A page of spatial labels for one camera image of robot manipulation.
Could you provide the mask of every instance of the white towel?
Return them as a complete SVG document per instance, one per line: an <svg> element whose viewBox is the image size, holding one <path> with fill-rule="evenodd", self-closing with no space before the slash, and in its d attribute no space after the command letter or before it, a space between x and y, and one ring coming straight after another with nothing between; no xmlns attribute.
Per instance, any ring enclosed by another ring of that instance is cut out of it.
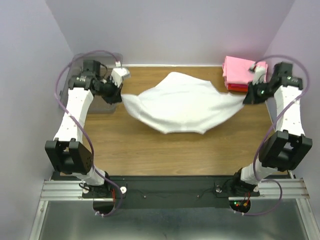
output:
<svg viewBox="0 0 320 240"><path fill-rule="evenodd" d="M245 98L218 92L210 81L179 72L171 72L138 96L121 96L132 117L164 134L204 134L237 113Z"/></svg>

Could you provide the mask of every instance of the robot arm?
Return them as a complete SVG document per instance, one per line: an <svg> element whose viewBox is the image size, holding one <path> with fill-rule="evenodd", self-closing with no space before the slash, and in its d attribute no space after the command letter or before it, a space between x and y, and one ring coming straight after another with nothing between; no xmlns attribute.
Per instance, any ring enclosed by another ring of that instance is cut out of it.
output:
<svg viewBox="0 0 320 240"><path fill-rule="evenodd" d="M277 115L303 90L301 78L292 76L293 65L281 62L274 66L270 82L250 83L244 104L264 103L274 97ZM253 191L258 182L277 171L294 170L312 147L312 139L305 137L301 124L300 100L297 100L276 123L275 133L259 151L254 166L241 168L234 175L233 189Z"/></svg>
<svg viewBox="0 0 320 240"><path fill-rule="evenodd" d="M92 153L83 145L83 133L75 124L71 115L83 128L90 104L96 95L101 96L108 104L122 101L121 89L125 78L130 76L123 67L114 68L107 79L100 77L101 63L95 60L84 60L83 71L74 75L68 82L68 102L62 123L52 141L45 143L45 151L54 170L76 176L89 186L108 184L95 172L109 178L108 174L93 164Z"/></svg>

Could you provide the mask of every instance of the pink cloth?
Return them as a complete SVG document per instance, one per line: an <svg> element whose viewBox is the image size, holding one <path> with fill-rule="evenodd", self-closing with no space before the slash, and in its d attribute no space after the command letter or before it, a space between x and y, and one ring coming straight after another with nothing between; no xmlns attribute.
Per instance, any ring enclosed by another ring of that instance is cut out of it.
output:
<svg viewBox="0 0 320 240"><path fill-rule="evenodd" d="M245 84L252 82L254 74L249 71L249 68L254 64L254 61L241 59L233 56L226 56L223 68L224 84L228 88L228 84ZM268 65L265 61L259 62L257 66L264 67L267 71Z"/></svg>

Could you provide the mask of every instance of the wooden table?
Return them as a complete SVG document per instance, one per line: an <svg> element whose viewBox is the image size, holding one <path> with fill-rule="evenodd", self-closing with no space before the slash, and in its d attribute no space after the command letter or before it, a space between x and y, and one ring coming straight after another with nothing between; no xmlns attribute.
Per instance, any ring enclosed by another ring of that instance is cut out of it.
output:
<svg viewBox="0 0 320 240"><path fill-rule="evenodd" d="M226 92L221 67L132 67L123 93L140 94L180 72L209 80ZM265 104L246 105L223 124L198 133L162 134L131 117L123 104L113 114L88 114L85 130L95 164L110 175L233 175L253 161L271 125Z"/></svg>

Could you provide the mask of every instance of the white wall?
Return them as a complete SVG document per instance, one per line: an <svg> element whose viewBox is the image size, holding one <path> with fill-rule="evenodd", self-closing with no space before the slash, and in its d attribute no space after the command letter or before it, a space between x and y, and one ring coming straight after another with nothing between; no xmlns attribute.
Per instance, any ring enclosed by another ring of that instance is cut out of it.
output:
<svg viewBox="0 0 320 240"><path fill-rule="evenodd" d="M62 119L54 81L73 55L44 0L1 1L0 29L0 239L26 240L53 171L44 146Z"/></svg>
<svg viewBox="0 0 320 240"><path fill-rule="evenodd" d="M311 78L309 92L301 100L303 129L307 137L313 139L313 147L294 171L303 177L310 193L310 202L320 225L320 1L296 0L290 13L273 39L266 55L285 54L301 61L308 69ZM305 78L298 67L293 73Z"/></svg>
<svg viewBox="0 0 320 240"><path fill-rule="evenodd" d="M71 50L119 52L125 64L220 65L256 59L294 0L46 0Z"/></svg>

